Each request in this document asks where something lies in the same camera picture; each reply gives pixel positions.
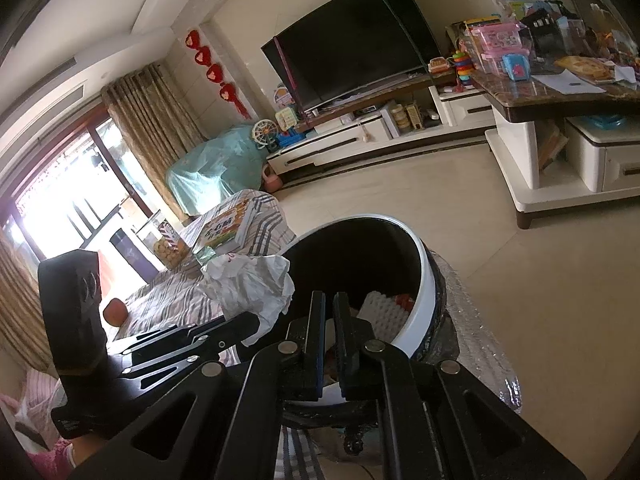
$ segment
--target beige curtain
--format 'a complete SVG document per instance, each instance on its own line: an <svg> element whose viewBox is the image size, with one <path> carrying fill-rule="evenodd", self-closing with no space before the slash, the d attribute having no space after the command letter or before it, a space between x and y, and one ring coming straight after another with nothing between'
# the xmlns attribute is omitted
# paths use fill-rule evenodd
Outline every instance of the beige curtain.
<svg viewBox="0 0 640 480"><path fill-rule="evenodd" d="M105 86L102 100L129 149L164 201L187 218L166 186L166 170L207 140L180 104L173 83L156 65L148 65Z"/></svg>
<svg viewBox="0 0 640 480"><path fill-rule="evenodd" d="M38 284L2 230L0 333L14 354L36 370L47 371L52 358L42 320Z"/></svg>

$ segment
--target plastic bag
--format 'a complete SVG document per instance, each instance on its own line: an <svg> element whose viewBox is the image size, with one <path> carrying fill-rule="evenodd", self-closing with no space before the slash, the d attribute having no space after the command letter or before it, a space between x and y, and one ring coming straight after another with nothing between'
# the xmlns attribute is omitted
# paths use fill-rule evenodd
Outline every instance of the plastic bag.
<svg viewBox="0 0 640 480"><path fill-rule="evenodd" d="M235 126L172 165L166 184L185 213L201 215L238 191L260 189L265 156L252 141L251 126Z"/></svg>
<svg viewBox="0 0 640 480"><path fill-rule="evenodd" d="M288 270L284 256L223 254L202 267L200 286L220 302L226 320L244 311L258 316L258 332L242 341L249 346L272 329L280 313L287 313L295 290Z"/></svg>

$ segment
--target red tassel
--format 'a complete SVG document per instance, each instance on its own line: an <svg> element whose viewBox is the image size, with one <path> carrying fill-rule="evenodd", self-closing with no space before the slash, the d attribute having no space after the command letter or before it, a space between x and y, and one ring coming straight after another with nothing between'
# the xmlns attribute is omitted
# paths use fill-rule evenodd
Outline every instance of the red tassel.
<svg viewBox="0 0 640 480"><path fill-rule="evenodd" d="M193 29L189 34L187 34L187 38L184 40L184 44L189 48L200 48L200 33Z"/></svg>
<svg viewBox="0 0 640 480"><path fill-rule="evenodd" d="M207 45L201 46L193 59L195 59L199 65L209 66L211 64L211 51L209 47Z"/></svg>
<svg viewBox="0 0 640 480"><path fill-rule="evenodd" d="M238 98L238 94L236 93L236 87L233 83L224 83L222 88L220 88L220 97L222 97L225 101L229 101L236 105L236 109L238 113L242 115L245 119L251 119L251 115L242 104L242 101Z"/></svg>
<svg viewBox="0 0 640 480"><path fill-rule="evenodd" d="M214 63L207 70L207 79L212 83L221 84L224 81L222 67L218 63Z"/></svg>

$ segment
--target flat screen tv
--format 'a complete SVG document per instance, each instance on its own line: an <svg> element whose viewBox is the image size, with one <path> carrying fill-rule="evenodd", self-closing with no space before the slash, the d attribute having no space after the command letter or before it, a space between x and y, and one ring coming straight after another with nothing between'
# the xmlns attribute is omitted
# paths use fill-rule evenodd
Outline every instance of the flat screen tv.
<svg viewBox="0 0 640 480"><path fill-rule="evenodd" d="M277 35L304 111L440 56L414 0L332 0ZM271 40L262 47L292 92Z"/></svg>

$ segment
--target bolt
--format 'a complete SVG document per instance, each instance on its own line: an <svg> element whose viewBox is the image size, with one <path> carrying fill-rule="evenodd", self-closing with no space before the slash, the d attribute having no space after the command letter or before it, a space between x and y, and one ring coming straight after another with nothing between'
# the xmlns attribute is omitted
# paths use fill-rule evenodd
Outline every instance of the bolt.
<svg viewBox="0 0 640 480"><path fill-rule="evenodd" d="M364 349L369 352L382 352L385 349L385 344L380 339L369 339L364 343Z"/></svg>
<svg viewBox="0 0 640 480"><path fill-rule="evenodd" d="M440 370L449 375L455 375L460 371L460 364L457 361L447 360L440 363Z"/></svg>
<svg viewBox="0 0 640 480"><path fill-rule="evenodd" d="M206 363L201 371L205 377L215 377L222 373L222 366L220 363Z"/></svg>
<svg viewBox="0 0 640 480"><path fill-rule="evenodd" d="M294 341L283 341L278 345L278 352L284 355L292 355L298 350L298 345Z"/></svg>

